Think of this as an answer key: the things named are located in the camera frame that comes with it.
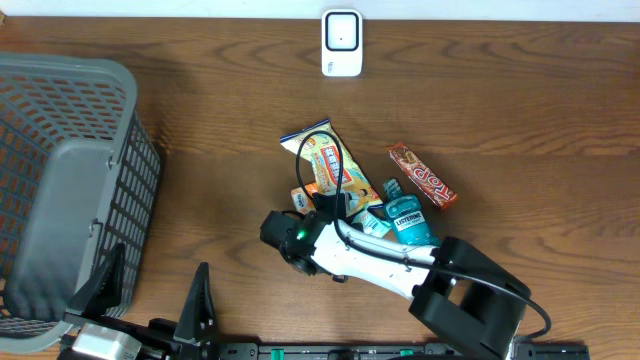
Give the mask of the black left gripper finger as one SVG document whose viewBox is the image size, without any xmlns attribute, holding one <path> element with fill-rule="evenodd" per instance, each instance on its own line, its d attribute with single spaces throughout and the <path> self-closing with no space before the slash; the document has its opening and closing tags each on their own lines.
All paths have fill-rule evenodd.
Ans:
<svg viewBox="0 0 640 360">
<path fill-rule="evenodd" d="M 209 264 L 201 262 L 195 272 L 174 339 L 188 344 L 211 340 L 217 333 L 217 320 L 210 291 Z"/>
<path fill-rule="evenodd" d="M 117 244 L 105 257 L 98 269 L 71 297 L 64 313 L 65 320 L 96 320 L 109 308 L 121 303 L 124 270 L 124 244 Z"/>
</svg>

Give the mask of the yellow snack bag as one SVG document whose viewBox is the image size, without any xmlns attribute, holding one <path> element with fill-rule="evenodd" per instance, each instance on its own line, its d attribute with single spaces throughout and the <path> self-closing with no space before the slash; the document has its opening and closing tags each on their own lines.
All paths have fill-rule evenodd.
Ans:
<svg viewBox="0 0 640 360">
<path fill-rule="evenodd" d="M 304 138 L 313 132 L 315 135 L 304 143 L 300 159 L 311 164 L 315 178 L 312 183 L 317 184 L 317 193 L 335 194 L 339 168 L 343 166 L 341 192 L 348 195 L 352 216 L 365 209 L 381 209 L 383 201 L 333 130 L 329 118 L 282 136 L 280 145 L 296 155 Z"/>
</svg>

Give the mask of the red chocolate bar wrapper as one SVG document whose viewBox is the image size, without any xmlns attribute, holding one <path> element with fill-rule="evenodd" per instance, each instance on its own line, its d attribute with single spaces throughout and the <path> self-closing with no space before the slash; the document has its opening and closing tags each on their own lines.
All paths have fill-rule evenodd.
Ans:
<svg viewBox="0 0 640 360">
<path fill-rule="evenodd" d="M 458 200 L 458 194 L 437 176 L 405 143 L 398 142 L 387 146 L 386 150 L 390 158 L 439 209 L 446 209 Z"/>
</svg>

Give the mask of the small orange snack packet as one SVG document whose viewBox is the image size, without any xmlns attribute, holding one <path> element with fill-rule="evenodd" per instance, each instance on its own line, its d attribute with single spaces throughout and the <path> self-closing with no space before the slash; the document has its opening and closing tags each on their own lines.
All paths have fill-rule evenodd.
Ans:
<svg viewBox="0 0 640 360">
<path fill-rule="evenodd" d="M 318 192 L 318 186 L 316 183 L 306 184 L 304 188 L 298 187 L 290 192 L 295 210 L 301 214 L 308 214 L 311 211 L 315 211 L 315 205 L 312 199 L 307 196 L 307 193 L 314 195 Z"/>
</svg>

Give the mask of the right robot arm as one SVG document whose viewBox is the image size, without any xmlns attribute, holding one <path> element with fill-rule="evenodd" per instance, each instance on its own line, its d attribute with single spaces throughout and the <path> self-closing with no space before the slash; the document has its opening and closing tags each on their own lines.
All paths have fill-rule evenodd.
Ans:
<svg viewBox="0 0 640 360">
<path fill-rule="evenodd" d="M 297 271 L 358 278 L 410 303 L 410 313 L 460 353 L 506 359 L 531 297 L 530 289 L 468 242 L 402 245 L 352 227 L 330 210 L 272 211 L 260 239 Z"/>
</svg>

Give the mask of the blue mouthwash bottle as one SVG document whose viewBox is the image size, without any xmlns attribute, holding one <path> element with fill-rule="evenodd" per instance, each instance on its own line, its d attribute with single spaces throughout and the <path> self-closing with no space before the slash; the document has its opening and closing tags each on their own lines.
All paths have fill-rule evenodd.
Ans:
<svg viewBox="0 0 640 360">
<path fill-rule="evenodd" d="M 383 184 L 386 203 L 383 212 L 397 241 L 410 246 L 440 246 L 440 240 L 427 223 L 421 204 L 414 194 L 405 193 L 396 178 Z"/>
</svg>

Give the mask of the light green snack packet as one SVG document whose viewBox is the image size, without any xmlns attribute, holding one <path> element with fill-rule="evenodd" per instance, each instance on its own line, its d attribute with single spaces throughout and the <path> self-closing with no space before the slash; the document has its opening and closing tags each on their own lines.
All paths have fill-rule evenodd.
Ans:
<svg viewBox="0 0 640 360">
<path fill-rule="evenodd" d="M 362 210 L 356 214 L 351 226 L 377 238 L 383 238 L 391 230 L 387 221 L 381 220 L 369 210 Z"/>
</svg>

